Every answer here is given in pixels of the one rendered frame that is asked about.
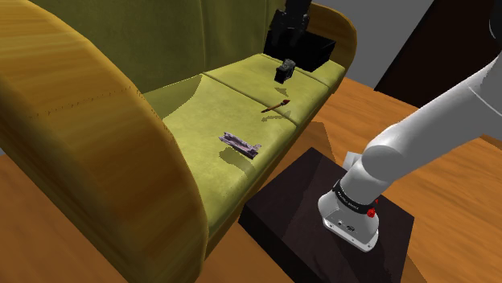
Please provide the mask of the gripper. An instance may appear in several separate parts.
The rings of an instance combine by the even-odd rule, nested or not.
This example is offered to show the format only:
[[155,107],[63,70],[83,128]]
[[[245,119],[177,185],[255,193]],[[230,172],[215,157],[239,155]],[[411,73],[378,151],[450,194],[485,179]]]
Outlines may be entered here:
[[271,44],[278,45],[283,29],[291,29],[290,45],[295,46],[302,38],[310,21],[312,0],[286,0],[283,10],[276,10],[270,24]]

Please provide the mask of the black box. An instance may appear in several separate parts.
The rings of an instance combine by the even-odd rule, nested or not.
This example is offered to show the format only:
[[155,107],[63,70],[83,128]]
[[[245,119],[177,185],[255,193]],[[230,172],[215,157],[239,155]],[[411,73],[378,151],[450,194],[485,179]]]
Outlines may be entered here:
[[280,35],[278,43],[273,45],[272,31],[269,31],[263,53],[284,61],[291,59],[297,68],[313,72],[326,63],[335,48],[336,41],[305,31],[292,47],[290,40],[294,32],[287,30]]

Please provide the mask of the brown paint brush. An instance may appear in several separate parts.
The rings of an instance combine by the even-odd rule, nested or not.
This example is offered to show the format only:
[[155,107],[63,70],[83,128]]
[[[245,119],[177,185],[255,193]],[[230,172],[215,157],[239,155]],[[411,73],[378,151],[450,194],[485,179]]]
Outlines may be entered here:
[[287,105],[289,102],[290,102],[290,100],[283,100],[281,103],[279,103],[277,105],[274,105],[274,106],[271,106],[267,109],[262,110],[261,113],[267,113],[269,111],[275,110],[279,107],[282,107],[283,105]]

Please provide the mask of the yellow-green sofa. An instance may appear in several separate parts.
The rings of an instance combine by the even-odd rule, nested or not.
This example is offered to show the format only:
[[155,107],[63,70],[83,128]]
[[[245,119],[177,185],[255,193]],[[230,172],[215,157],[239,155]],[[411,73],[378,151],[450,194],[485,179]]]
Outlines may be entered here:
[[344,78],[356,29],[312,4],[335,49],[274,80],[284,2],[0,0],[0,148],[129,283],[195,283]]

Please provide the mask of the purple flat tool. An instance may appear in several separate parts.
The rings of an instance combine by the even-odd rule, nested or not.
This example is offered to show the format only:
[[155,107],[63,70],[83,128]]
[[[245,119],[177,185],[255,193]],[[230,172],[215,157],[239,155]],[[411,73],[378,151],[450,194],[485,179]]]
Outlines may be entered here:
[[250,159],[254,159],[258,155],[258,151],[261,148],[260,144],[252,146],[248,142],[243,141],[239,137],[228,132],[224,132],[224,135],[219,137],[219,139]]

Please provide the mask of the dark robot stand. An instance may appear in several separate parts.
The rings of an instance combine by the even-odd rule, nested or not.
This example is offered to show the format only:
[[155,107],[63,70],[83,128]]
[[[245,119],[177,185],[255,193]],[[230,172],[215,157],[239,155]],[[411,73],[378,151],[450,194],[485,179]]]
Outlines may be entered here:
[[245,204],[239,223],[294,283],[401,283],[411,214],[380,196],[379,237],[369,252],[323,226],[318,199],[344,172],[310,148]]

